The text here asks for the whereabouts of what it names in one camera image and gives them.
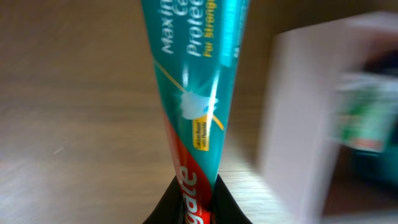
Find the green Colgate toothpaste tube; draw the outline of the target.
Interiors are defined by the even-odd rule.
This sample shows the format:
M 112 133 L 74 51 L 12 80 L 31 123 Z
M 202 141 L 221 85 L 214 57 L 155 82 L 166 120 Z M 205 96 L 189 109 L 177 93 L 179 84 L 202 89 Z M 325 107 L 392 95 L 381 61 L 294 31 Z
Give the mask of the green Colgate toothpaste tube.
M 248 0 L 143 0 L 183 223 L 211 223 Z

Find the teal Listerine mouthwash bottle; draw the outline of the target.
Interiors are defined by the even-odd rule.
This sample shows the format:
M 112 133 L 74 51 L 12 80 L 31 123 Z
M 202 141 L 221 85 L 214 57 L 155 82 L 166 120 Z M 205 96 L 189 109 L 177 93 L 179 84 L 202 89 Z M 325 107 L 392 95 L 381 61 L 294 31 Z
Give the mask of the teal Listerine mouthwash bottle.
M 397 124 L 382 152 L 354 150 L 352 162 L 357 176 L 397 190 Z

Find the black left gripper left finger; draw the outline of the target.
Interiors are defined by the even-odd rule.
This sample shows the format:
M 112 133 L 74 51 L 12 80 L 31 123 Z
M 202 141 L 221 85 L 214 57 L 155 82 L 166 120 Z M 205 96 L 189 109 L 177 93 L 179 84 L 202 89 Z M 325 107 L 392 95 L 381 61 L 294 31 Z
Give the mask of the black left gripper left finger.
M 182 224 L 184 208 L 180 185 L 175 176 L 155 209 L 143 224 Z

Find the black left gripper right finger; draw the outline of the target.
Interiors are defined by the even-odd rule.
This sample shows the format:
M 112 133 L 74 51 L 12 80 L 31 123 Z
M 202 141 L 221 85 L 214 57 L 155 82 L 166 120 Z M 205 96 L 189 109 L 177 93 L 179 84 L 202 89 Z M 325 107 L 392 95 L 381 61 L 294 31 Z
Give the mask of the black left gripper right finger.
M 252 224 L 220 175 L 217 176 L 211 201 L 211 224 Z

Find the green white packet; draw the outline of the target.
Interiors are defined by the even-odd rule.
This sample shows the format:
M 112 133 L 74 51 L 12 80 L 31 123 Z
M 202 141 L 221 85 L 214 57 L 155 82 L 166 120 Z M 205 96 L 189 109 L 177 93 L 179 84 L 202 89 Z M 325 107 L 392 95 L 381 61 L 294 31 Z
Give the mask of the green white packet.
M 347 73 L 336 94 L 340 105 L 334 138 L 356 150 L 383 152 L 397 115 L 397 77 Z

